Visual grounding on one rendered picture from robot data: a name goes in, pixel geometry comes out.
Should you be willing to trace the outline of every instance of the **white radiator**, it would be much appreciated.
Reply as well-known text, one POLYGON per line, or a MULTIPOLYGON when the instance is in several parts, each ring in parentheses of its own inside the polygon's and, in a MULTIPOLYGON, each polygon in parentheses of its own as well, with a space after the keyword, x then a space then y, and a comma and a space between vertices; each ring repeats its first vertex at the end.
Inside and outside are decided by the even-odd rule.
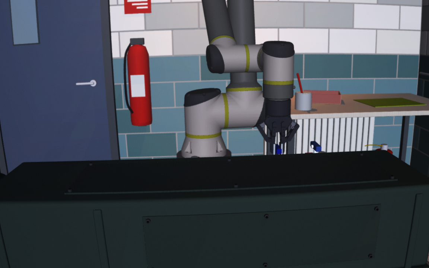
MULTIPOLYGON (((371 151, 375 117, 297 119, 299 129, 291 142, 294 153, 315 153, 310 147, 316 141, 326 153, 336 151, 371 151)), ((267 154, 264 142, 264 154, 267 154)))

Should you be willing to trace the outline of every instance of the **red pencil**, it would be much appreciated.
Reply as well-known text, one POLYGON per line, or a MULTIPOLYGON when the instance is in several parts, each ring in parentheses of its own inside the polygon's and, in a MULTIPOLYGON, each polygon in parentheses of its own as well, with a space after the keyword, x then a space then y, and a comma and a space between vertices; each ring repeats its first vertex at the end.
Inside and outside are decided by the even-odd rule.
POLYGON ((299 87, 301 88, 301 93, 304 93, 304 92, 302 91, 302 85, 301 85, 301 79, 299 78, 299 73, 298 73, 298 81, 299 81, 299 87))

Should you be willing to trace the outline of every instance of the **black joint cap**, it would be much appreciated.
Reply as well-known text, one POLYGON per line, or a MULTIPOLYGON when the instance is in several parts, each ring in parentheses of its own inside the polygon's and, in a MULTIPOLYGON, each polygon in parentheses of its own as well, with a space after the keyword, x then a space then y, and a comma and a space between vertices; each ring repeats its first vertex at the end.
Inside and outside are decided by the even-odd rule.
POLYGON ((291 100, 266 100, 266 115, 289 117, 291 115, 291 100))
POLYGON ((130 46, 133 45, 144 45, 145 38, 130 38, 130 46))
POLYGON ((215 45, 206 47, 206 63, 208 64, 208 70, 212 73, 223 73, 225 71, 225 61, 215 45))
POLYGON ((267 41, 263 44, 263 52, 276 58, 289 58, 294 55, 294 44, 286 41, 267 41))
POLYGON ((200 103, 206 102, 215 98, 221 94, 221 90, 218 88, 203 88, 197 90, 191 90, 185 94, 185 107, 199 105, 200 103))

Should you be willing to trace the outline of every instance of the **door frame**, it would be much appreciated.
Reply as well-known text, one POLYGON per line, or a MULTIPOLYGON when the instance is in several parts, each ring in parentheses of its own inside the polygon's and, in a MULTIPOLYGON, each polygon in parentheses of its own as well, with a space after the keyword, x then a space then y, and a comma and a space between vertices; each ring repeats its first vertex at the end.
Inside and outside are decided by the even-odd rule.
MULTIPOLYGON (((112 160, 120 160, 117 132, 117 114, 115 110, 114 67, 112 61, 112 36, 110 32, 109 0, 100 0, 102 24, 102 54, 104 58, 105 96, 107 100, 107 118, 109 128, 109 144, 112 160)), ((0 123, 0 171, 7 174, 6 155, 2 139, 0 123)))

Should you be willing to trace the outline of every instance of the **fire extinguisher hose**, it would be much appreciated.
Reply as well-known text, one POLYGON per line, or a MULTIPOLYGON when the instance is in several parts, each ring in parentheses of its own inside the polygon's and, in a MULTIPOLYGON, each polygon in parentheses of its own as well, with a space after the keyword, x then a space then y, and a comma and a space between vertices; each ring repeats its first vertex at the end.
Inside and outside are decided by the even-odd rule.
POLYGON ((125 103, 127 104, 128 109, 130 110, 130 113, 133 114, 133 110, 130 108, 130 104, 128 101, 128 95, 127 95, 127 54, 128 49, 131 47, 131 44, 128 44, 128 47, 125 51, 124 55, 124 92, 125 92, 125 103))

